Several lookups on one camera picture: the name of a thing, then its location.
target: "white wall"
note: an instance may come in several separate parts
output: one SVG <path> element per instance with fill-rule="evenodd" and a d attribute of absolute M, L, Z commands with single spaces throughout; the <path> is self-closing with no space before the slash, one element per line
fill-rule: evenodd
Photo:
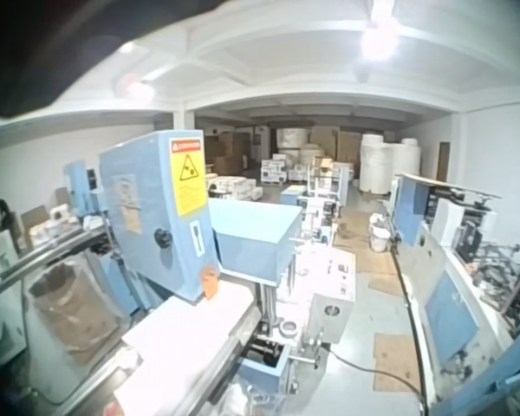
<path fill-rule="evenodd" d="M 520 104 L 465 116 L 465 165 L 461 183 L 496 193 L 495 239 L 520 244 Z"/>
<path fill-rule="evenodd" d="M 414 137 L 418 140 L 421 148 L 420 175 L 435 179 L 439 158 L 439 142 L 451 142 L 451 155 L 449 158 L 449 171 L 447 180 L 454 181 L 456 178 L 458 162 L 458 143 L 453 137 L 453 115 L 447 115 L 441 119 L 428 121 L 416 126 L 399 130 L 395 137 L 397 141 L 405 137 Z"/>
<path fill-rule="evenodd" d="M 65 186 L 63 167 L 84 159 L 98 172 L 98 154 L 122 141 L 153 130 L 152 122 L 129 126 L 94 127 L 24 138 L 0 148 L 0 197 L 17 215 L 39 205 L 55 205 L 55 190 Z"/>

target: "white bucket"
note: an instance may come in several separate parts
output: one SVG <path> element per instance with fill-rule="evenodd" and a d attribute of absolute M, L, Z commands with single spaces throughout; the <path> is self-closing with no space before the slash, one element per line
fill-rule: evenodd
<path fill-rule="evenodd" d="M 387 250 L 387 242 L 391 238 L 389 230 L 380 227 L 372 227 L 370 234 L 370 248 L 376 253 L 382 253 Z"/>

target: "yellow warning label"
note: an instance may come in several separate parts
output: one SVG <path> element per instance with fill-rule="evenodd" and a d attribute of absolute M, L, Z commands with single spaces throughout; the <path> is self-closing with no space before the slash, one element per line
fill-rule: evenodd
<path fill-rule="evenodd" d="M 170 142 L 173 196 L 180 216 L 206 204 L 204 158 L 200 139 L 173 139 Z"/>

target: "black cable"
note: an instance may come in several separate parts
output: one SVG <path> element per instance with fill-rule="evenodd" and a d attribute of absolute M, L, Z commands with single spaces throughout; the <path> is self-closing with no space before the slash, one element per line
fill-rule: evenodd
<path fill-rule="evenodd" d="M 415 386 L 413 386 L 411 383 L 409 383 L 405 379 L 400 378 L 398 375 L 388 373 L 387 371 L 373 370 L 371 368 L 364 368 L 364 367 L 358 366 L 358 365 L 354 364 L 353 362 L 347 361 L 344 358 L 340 357 L 334 351 L 331 351 L 331 349 L 329 347 L 324 347 L 324 348 L 330 354 L 332 354 L 337 360 L 339 360 L 343 364 L 346 364 L 346 365 L 348 365 L 348 366 L 350 366 L 352 368 L 355 368 L 355 369 L 357 369 L 359 371 L 362 371 L 364 373 L 382 374 L 382 375 L 385 375 L 387 377 L 391 377 L 393 379 L 396 379 L 397 381 L 400 381 L 402 384 L 404 384 L 405 386 L 410 388 L 413 391 L 413 393 L 415 393 L 418 396 L 418 400 L 421 403 L 421 405 L 424 408 L 426 407 L 426 402 L 425 402 L 424 397 L 422 396 L 422 394 L 419 392 L 419 390 Z"/>

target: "stacked boxes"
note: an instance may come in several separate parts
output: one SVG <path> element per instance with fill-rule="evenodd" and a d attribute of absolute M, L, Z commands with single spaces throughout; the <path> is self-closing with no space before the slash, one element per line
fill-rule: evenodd
<path fill-rule="evenodd" d="M 260 180 L 263 183 L 284 183 L 287 181 L 287 165 L 286 161 L 280 160 L 263 160 L 260 173 Z"/>
<path fill-rule="evenodd" d="M 252 193 L 257 187 L 257 180 L 238 176 L 218 176 L 211 180 L 210 185 L 209 190 L 213 190 L 221 198 L 244 200 L 252 199 Z"/>
<path fill-rule="evenodd" d="M 273 160 L 283 160 L 285 165 L 289 168 L 293 166 L 293 160 L 288 154 L 285 153 L 274 153 L 271 157 Z"/>
<path fill-rule="evenodd" d="M 289 180 L 294 182 L 306 182 L 307 179 L 307 167 L 303 165 L 295 165 L 292 169 L 289 169 Z"/>

